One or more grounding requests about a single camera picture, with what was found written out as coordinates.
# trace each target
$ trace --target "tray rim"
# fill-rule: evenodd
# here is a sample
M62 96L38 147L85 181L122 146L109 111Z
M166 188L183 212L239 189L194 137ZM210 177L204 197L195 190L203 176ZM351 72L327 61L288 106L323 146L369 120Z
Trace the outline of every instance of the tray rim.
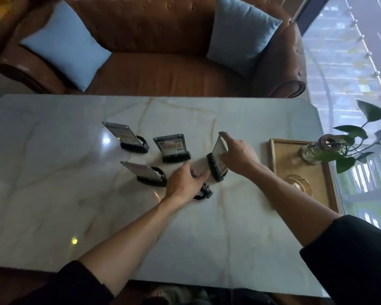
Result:
M302 144L306 145L312 143L313 141L303 141L303 140L291 140L291 139L279 139L279 138L271 138L269 139L270 146L270 156L271 156L271 170L277 175L277 171L275 168L275 144L283 143L283 144ZM337 184L335 180L335 175L331 172L329 163L321 163L322 171L325 176L326 181L326 190L327 190L327 199L329 200L330 209L337 212L340 215L343 215L340 196L337 192Z

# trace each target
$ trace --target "black sleeve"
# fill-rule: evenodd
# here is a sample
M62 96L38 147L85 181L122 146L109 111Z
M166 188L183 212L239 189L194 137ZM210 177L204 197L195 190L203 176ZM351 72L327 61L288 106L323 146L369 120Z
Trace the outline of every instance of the black sleeve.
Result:
M300 251L337 305L381 304L381 230L342 216Z
M79 261L72 261L50 277L48 283L11 304L93 304L106 305L113 295Z

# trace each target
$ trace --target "glass ashtray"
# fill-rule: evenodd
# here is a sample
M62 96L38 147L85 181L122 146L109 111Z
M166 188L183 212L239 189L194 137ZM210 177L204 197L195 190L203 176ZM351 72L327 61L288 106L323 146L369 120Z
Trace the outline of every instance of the glass ashtray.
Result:
M297 174L289 174L284 181L312 197L312 188L310 187L309 182L301 176Z

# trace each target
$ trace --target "green potted plant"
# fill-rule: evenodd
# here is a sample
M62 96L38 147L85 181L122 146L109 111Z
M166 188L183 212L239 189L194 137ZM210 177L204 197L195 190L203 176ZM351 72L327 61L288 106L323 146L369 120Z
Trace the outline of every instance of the green potted plant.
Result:
M300 150L301 157L310 164L319 162L336 161L337 173L342 173L352 168L356 161L366 163L367 156L374 152L366 150L374 145L381 145L381 130L375 133L376 140L366 148L361 148L364 140L368 138L364 126L370 122L381 120L381 108L376 105L357 101L360 110L365 114L367 121L361 126L342 125L334 127L346 134L326 134L314 143L303 146ZM355 140L359 137L361 142L355 146Z

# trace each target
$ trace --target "tufted sofa backrest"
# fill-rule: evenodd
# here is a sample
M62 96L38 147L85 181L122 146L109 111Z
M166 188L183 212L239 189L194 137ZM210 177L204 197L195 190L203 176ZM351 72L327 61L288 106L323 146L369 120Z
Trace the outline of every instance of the tufted sofa backrest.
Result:
M51 1L33 10L17 27L21 40L48 21ZM79 15L97 42L112 52L206 54L216 0L65 0ZM281 19L289 17L282 0L243 0Z

